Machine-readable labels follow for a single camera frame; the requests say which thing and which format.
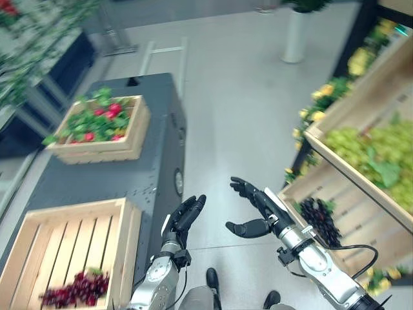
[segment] black cable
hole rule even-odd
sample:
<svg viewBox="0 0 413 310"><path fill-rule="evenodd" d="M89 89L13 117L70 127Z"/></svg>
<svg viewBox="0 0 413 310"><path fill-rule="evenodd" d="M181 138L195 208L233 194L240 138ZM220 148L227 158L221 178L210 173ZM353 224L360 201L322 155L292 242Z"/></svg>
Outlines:
<svg viewBox="0 0 413 310"><path fill-rule="evenodd" d="M360 271L358 271L354 276L352 276L351 278L353 280L355 280L357 277L359 277L363 273L365 273L367 271L367 269L372 267L374 265L374 263L377 261L377 259L379 258L379 252L377 251L377 249L375 249L374 247L371 247L367 244L346 245L346 246L342 246L342 247L329 247L327 244L325 244L324 240L322 240L319 236L315 236L314 239L316 239L318 241L318 243L320 243L327 250L331 250L331 251L350 250L350 249L369 249L369 250L372 250L374 252L374 257L371 260L371 262L368 263L366 266L364 266L362 269L360 269Z"/></svg>
<svg viewBox="0 0 413 310"><path fill-rule="evenodd" d="M133 285L132 285L132 295L134 294L135 288L146 278L146 271L143 274L143 277L139 279L139 281L136 281Z"/></svg>
<svg viewBox="0 0 413 310"><path fill-rule="evenodd" d="M171 309L172 307L174 307L174 306L176 305L176 303L182 298L183 293L185 292L185 289L186 289L186 283L187 283L187 281L188 281L188 271L187 271L186 268L185 268L185 284L183 285L182 293L179 295L178 299L175 300L175 302L174 302L172 305L170 305L169 307L165 308L165 310L169 310L169 309Z"/></svg>
<svg viewBox="0 0 413 310"><path fill-rule="evenodd" d="M303 274L298 274L298 273L295 273L294 271L291 271L290 270L290 267L287 265L287 270L290 272L290 274L292 274L293 276L299 276L300 278L306 278L306 276L305 275L303 275Z"/></svg>

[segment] red radish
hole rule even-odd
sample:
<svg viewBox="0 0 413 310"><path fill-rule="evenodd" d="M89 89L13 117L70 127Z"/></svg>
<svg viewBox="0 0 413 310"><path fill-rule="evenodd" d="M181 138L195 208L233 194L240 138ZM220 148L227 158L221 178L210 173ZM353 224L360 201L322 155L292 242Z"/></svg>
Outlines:
<svg viewBox="0 0 413 310"><path fill-rule="evenodd" d="M116 117L116 114L112 111L105 112L105 115L110 121L112 121Z"/></svg>
<svg viewBox="0 0 413 310"><path fill-rule="evenodd" d="M87 134L85 134L86 142L91 142L94 140L94 138L95 138L95 134L93 132L88 132Z"/></svg>
<svg viewBox="0 0 413 310"><path fill-rule="evenodd" d="M94 114L96 116L102 115L104 113L105 113L105 110L103 110L102 108L99 108L99 109L95 110L95 112L94 112Z"/></svg>
<svg viewBox="0 0 413 310"><path fill-rule="evenodd" d="M118 103L113 103L109 106L109 111L118 115L122 111L122 106Z"/></svg>
<svg viewBox="0 0 413 310"><path fill-rule="evenodd" d="M122 138L122 136L120 135L120 134L116 134L115 136L113 136L112 137L112 141L117 141L117 140L119 140L119 139L121 139Z"/></svg>

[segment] black shoe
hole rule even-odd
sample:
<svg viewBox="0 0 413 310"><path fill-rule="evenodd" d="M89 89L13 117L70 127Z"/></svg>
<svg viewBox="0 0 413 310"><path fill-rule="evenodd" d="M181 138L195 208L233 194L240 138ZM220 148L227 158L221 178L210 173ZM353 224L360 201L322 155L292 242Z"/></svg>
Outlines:
<svg viewBox="0 0 413 310"><path fill-rule="evenodd" d="M208 268L206 271L206 284L214 293L214 310L221 310L221 301L219 299L219 282L218 274L214 268Z"/></svg>
<svg viewBox="0 0 413 310"><path fill-rule="evenodd" d="M270 309L272 305L279 304L281 296L277 291L271 291L264 301L264 309Z"/></svg>
<svg viewBox="0 0 413 310"><path fill-rule="evenodd" d="M206 271L206 284L211 289L215 289L217 295L219 295L218 274L214 268L208 268L208 270Z"/></svg>

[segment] wooden shelf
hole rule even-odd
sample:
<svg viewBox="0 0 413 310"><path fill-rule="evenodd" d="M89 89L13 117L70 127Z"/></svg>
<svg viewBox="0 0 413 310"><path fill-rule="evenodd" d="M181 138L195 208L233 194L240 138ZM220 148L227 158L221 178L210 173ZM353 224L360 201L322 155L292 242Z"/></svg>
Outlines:
<svg viewBox="0 0 413 310"><path fill-rule="evenodd" d="M353 127L364 132L388 121L395 108L413 119L413 36L398 40L358 80L352 93L335 102L326 117L305 132L311 146L413 233L413 216L364 175L324 144L334 129Z"/></svg>
<svg viewBox="0 0 413 310"><path fill-rule="evenodd" d="M343 235L341 244L374 246L379 251L374 267L397 265L413 253L413 235L326 161L279 194L289 213L302 227L308 224L294 204L307 197L336 203L332 218ZM371 251L362 249L330 251L330 255L348 274L356 273L372 258Z"/></svg>

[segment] produce display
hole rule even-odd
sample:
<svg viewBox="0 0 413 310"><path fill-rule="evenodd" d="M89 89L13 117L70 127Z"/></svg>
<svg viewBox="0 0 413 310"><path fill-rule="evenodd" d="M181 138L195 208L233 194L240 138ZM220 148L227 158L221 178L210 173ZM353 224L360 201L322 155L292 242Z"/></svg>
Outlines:
<svg viewBox="0 0 413 310"><path fill-rule="evenodd" d="M75 275L73 284L68 284L60 289L48 289L39 296L43 305L54 305L56 309L78 304L94 306L97 299L108 291L109 277L103 276L99 269L89 269L87 273L80 272Z"/></svg>
<svg viewBox="0 0 413 310"><path fill-rule="evenodd" d="M320 237L329 247L341 247L340 231L331 217L334 209L333 202L308 197L300 204L297 203L296 209L309 225L317 229Z"/></svg>
<svg viewBox="0 0 413 310"><path fill-rule="evenodd" d="M409 269L404 266L387 267L386 269L370 268L367 270L368 281L363 283L364 289L372 296L378 296L390 289L392 282L411 277Z"/></svg>
<svg viewBox="0 0 413 310"><path fill-rule="evenodd" d="M93 101L80 99L85 108L69 117L67 126L58 136L48 136L43 144L117 141L126 132L132 108L127 98L111 97L110 88L103 87L93 95Z"/></svg>
<svg viewBox="0 0 413 310"><path fill-rule="evenodd" d="M362 134L348 127L332 130L325 143L413 214L413 121L396 114L387 126Z"/></svg>
<svg viewBox="0 0 413 310"><path fill-rule="evenodd" d="M338 99L349 95L354 82L364 76L373 62L379 57L389 43L399 36L405 36L405 27L379 18L377 24L372 28L368 36L347 62L347 73L342 76L333 77L327 84L312 93L313 104L299 111L300 124L292 133L296 141L296 149L300 150L305 140L304 131L315 121L325 117L326 111L331 104ZM308 167L318 164L317 154L309 150L305 162L300 168L286 169L285 180L292 183L298 176L304 176Z"/></svg>

